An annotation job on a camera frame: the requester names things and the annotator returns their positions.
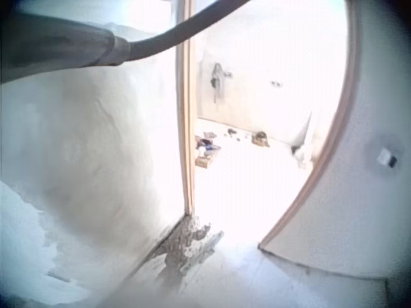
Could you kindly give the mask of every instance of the debris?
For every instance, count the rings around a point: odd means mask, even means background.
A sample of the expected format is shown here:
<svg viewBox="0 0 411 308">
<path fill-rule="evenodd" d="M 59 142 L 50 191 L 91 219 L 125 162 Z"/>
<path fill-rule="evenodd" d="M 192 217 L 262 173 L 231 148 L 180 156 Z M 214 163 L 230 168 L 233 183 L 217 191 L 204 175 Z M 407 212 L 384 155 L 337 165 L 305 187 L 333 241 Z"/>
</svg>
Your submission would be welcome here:
<svg viewBox="0 0 411 308">
<path fill-rule="evenodd" d="M 215 133 L 213 133 L 213 132 L 209 132 L 209 133 L 206 133 L 206 132 L 204 132 L 204 137 L 205 138 L 215 138 L 215 137 L 217 137 L 217 135 L 215 134 Z"/>
<path fill-rule="evenodd" d="M 205 146 L 199 146 L 199 147 L 198 147 L 198 156 L 199 156 L 199 157 L 206 157 L 206 156 L 205 156 L 205 155 L 206 155 L 206 151 L 207 151 L 207 149 L 206 149 Z"/>
<path fill-rule="evenodd" d="M 257 146 L 266 146 L 270 147 L 268 144 L 267 134 L 265 132 L 258 132 L 252 136 L 251 142 Z"/>
<path fill-rule="evenodd" d="M 266 134 L 265 132 L 258 132 L 258 133 L 256 134 L 256 137 L 257 137 L 258 139 L 267 139 L 267 134 Z"/>
<path fill-rule="evenodd" d="M 181 267 L 180 272 L 183 275 L 187 275 L 187 272 L 196 264 L 202 264 L 204 261 L 214 253 L 214 248 L 220 242 L 221 238 L 224 236 L 224 232 L 213 235 L 208 242 L 203 244 L 201 249 L 199 249 L 196 254 L 188 259 L 187 263 Z"/>
<path fill-rule="evenodd" d="M 297 152 L 301 148 L 301 146 L 302 146 L 302 144 L 300 144 L 299 146 L 291 146 L 292 155 L 294 155 L 295 152 Z"/>
<path fill-rule="evenodd" d="M 237 133 L 237 131 L 233 130 L 232 128 L 229 128 L 228 133 L 229 133 L 229 135 L 235 135 Z"/>
<path fill-rule="evenodd" d="M 166 267 L 157 276 L 164 287 L 177 291 L 188 271 L 213 254 L 224 233 L 211 235 L 210 229 L 210 224 L 201 226 L 198 217 L 187 216 L 153 253 L 151 259 L 166 254 Z"/>
</svg>

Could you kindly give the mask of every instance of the white wall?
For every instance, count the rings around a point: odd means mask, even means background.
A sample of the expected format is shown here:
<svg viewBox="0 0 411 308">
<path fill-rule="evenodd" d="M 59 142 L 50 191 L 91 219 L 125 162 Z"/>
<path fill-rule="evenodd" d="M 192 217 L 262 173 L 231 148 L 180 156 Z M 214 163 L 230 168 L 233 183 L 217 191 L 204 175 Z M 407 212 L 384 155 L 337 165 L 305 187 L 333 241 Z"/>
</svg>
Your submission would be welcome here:
<svg viewBox="0 0 411 308">
<path fill-rule="evenodd" d="M 300 211 L 265 247 L 291 261 L 360 277 L 395 277 L 411 254 L 411 47 L 381 1 L 360 7 L 360 79 L 347 129 Z M 399 162 L 376 158 L 387 147 Z"/>
<path fill-rule="evenodd" d="M 118 1 L 59 3 L 61 11 L 50 1 L 24 8 L 123 20 Z M 152 35 L 110 28 L 129 40 Z M 93 302 L 176 224 L 184 215 L 176 104 L 174 50 L 2 85 L 2 295 Z"/>
<path fill-rule="evenodd" d="M 327 119 L 338 105 L 346 24 L 343 1 L 247 3 L 197 38 L 197 116 L 300 144 L 311 110 L 326 109 Z M 217 62 L 233 78 L 216 104 L 210 80 Z"/>
</svg>

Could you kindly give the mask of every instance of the clutter on floor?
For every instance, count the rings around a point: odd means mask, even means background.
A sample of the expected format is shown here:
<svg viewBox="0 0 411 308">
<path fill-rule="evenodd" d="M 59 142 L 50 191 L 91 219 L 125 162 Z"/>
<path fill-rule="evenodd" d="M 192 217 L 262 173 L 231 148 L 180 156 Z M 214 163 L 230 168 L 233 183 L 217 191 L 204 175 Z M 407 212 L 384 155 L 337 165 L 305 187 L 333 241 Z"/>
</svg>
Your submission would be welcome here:
<svg viewBox="0 0 411 308">
<path fill-rule="evenodd" d="M 266 146 L 270 147 L 268 143 L 267 134 L 265 132 L 258 132 L 252 136 L 251 142 L 257 146 Z"/>
<path fill-rule="evenodd" d="M 196 159 L 195 165 L 202 168 L 208 168 L 221 150 L 220 146 L 213 144 L 213 140 L 195 136 L 196 141 Z"/>
</svg>

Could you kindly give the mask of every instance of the black hose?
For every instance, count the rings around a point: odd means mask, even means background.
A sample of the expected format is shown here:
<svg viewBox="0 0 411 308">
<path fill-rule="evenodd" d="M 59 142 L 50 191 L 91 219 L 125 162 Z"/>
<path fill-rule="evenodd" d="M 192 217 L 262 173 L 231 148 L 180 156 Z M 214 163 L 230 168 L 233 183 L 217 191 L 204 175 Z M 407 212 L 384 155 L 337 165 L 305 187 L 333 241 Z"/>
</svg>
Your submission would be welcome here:
<svg viewBox="0 0 411 308">
<path fill-rule="evenodd" d="M 222 20 L 249 1 L 250 0 L 218 0 L 203 9 L 200 13 L 195 14 L 160 35 L 138 42 L 131 42 L 130 56 L 127 61 L 147 58 L 179 45 Z"/>
</svg>

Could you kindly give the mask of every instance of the peeling paint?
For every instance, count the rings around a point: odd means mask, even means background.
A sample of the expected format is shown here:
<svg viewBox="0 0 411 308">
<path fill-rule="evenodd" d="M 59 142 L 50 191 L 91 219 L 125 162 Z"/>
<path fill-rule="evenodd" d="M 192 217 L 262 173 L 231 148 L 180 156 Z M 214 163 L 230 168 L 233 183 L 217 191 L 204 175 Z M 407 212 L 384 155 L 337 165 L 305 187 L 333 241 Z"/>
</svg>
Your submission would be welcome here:
<svg viewBox="0 0 411 308">
<path fill-rule="evenodd" d="M 198 217 L 185 217 L 153 253 L 150 260 L 166 255 L 166 266 L 157 276 L 165 290 L 178 290 L 188 271 L 213 254 L 224 233 L 210 234 L 210 229 L 210 224 L 201 226 Z"/>
</svg>

